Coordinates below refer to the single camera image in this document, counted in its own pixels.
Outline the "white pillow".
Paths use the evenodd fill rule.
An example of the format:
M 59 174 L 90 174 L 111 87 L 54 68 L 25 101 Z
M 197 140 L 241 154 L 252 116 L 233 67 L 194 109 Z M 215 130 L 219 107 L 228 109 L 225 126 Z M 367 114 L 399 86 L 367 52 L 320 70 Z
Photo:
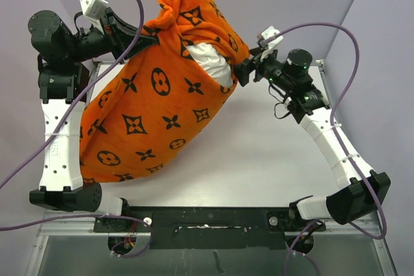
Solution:
M 233 85 L 232 69 L 216 48 L 209 43 L 198 43 L 186 47 L 198 65 L 222 87 Z

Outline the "orange patterned plush pillowcase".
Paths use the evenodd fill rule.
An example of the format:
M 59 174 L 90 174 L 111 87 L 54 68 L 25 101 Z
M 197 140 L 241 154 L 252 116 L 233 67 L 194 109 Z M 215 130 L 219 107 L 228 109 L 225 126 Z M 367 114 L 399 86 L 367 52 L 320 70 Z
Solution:
M 88 104 L 81 122 L 80 171 L 86 184 L 124 182 L 161 170 L 194 139 L 233 93 L 233 68 L 248 45 L 214 0 L 158 0 L 142 29 L 157 43 L 131 58 Z M 232 69 L 215 82 L 186 50 L 209 43 Z

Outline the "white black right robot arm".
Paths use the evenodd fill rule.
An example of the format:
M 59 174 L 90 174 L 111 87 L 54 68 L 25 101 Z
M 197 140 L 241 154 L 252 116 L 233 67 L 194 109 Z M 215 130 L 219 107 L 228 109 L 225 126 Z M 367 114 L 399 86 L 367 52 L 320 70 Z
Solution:
M 332 169 L 339 190 L 323 196 L 309 196 L 291 203 L 290 226 L 302 230 L 312 219 L 332 219 L 339 224 L 377 211 L 391 185 L 387 173 L 376 172 L 356 151 L 341 124 L 332 115 L 324 94 L 316 88 L 309 74 L 312 56 L 303 49 L 291 50 L 284 62 L 277 51 L 252 50 L 254 57 L 235 66 L 234 74 L 241 86 L 266 79 L 270 89 L 282 97 L 282 105 L 314 140 Z

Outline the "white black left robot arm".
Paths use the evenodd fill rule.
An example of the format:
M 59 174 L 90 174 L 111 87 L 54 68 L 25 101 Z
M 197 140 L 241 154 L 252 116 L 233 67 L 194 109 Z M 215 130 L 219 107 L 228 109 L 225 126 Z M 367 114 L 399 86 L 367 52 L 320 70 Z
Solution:
M 54 211 L 87 211 L 109 215 L 117 231 L 131 225 L 122 198 L 105 195 L 97 182 L 84 184 L 80 171 L 81 118 L 89 91 L 84 61 L 111 53 L 121 62 L 132 58 L 157 39 L 106 8 L 88 31 L 73 34 L 50 10 L 35 13 L 28 22 L 32 46 L 38 51 L 38 86 L 45 121 L 45 159 L 38 188 L 29 193 L 31 204 Z

